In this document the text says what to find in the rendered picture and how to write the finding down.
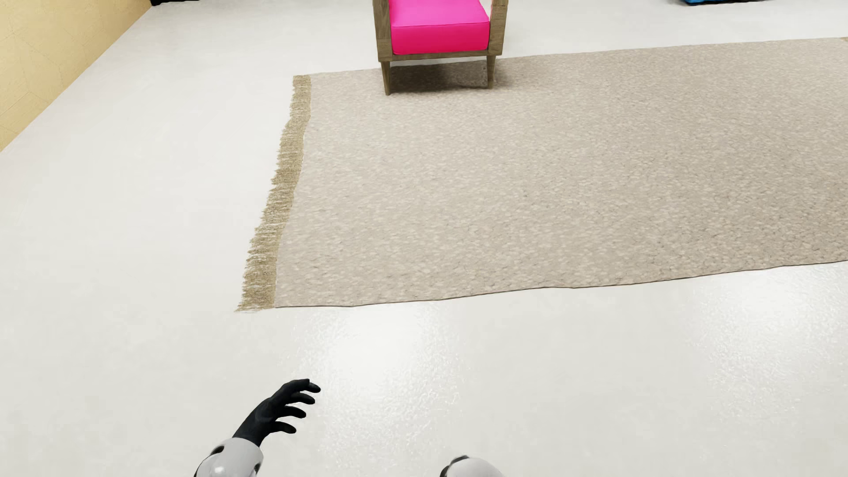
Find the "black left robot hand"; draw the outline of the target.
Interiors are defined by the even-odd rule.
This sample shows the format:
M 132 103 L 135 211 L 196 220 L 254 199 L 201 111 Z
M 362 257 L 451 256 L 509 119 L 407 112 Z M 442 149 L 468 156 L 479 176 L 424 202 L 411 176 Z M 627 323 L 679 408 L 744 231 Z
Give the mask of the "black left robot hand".
M 277 432 L 294 434 L 297 429 L 292 424 L 282 422 L 283 417 L 306 417 L 304 409 L 296 404 L 314 405 L 313 394 L 320 393 L 319 385 L 310 379 L 294 379 L 260 402 L 239 425 L 232 438 L 245 439 L 261 447 L 267 436 Z

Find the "beige fringed rug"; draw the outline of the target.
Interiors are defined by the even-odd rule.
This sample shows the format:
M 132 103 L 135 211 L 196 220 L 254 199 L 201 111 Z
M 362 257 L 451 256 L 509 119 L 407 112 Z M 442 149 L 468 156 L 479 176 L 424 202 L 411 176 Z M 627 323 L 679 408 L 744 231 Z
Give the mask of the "beige fringed rug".
M 238 311 L 848 261 L 848 38 L 294 76 Z

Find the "pink seat cushion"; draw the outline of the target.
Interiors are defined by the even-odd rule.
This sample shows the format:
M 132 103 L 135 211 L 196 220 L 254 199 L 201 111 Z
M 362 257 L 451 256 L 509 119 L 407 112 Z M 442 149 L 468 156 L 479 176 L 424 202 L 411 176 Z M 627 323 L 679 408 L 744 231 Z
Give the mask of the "pink seat cushion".
M 490 20 L 479 0 L 388 0 L 396 55 L 488 49 Z

